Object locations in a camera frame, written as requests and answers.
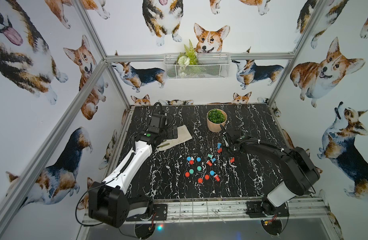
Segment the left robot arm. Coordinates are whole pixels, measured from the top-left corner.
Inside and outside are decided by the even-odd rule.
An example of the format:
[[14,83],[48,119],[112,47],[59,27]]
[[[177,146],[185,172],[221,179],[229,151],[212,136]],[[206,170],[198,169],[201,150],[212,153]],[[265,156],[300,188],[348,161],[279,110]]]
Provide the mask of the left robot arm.
[[148,221],[154,215],[153,200],[146,196],[126,196],[131,181],[143,163],[166,140],[179,137],[178,127],[146,127],[132,137],[132,147],[125,158],[102,182],[93,182],[88,190],[88,215],[109,226],[119,228],[126,220]]

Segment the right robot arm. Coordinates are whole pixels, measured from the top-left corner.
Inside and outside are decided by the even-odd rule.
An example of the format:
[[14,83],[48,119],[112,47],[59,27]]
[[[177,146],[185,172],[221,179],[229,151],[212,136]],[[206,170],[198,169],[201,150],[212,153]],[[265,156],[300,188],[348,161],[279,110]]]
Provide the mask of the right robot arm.
[[222,137],[224,144],[221,148],[225,157],[242,158],[259,154],[279,167],[282,181],[262,200],[262,208],[267,214],[273,214],[294,197],[307,194],[320,179],[317,167],[306,150],[300,147],[281,148],[247,134],[232,136],[225,128],[222,128]]

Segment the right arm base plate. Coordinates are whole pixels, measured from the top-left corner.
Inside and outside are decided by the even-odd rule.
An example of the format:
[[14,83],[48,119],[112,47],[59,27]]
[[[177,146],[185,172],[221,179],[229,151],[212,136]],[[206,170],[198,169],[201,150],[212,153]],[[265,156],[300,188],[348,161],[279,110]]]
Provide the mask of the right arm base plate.
[[247,201],[246,207],[246,214],[250,218],[272,218],[274,216],[289,216],[289,211],[286,204],[282,204],[280,207],[274,207],[270,202]]

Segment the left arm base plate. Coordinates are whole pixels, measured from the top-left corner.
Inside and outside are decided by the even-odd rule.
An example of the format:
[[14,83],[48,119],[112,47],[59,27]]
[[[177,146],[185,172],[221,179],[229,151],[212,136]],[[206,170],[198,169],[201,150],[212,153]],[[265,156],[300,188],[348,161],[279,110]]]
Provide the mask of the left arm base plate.
[[152,219],[155,221],[165,221],[168,216],[168,205],[167,204],[156,204],[152,210],[148,211],[143,215],[134,215],[126,219],[127,222],[151,222]]

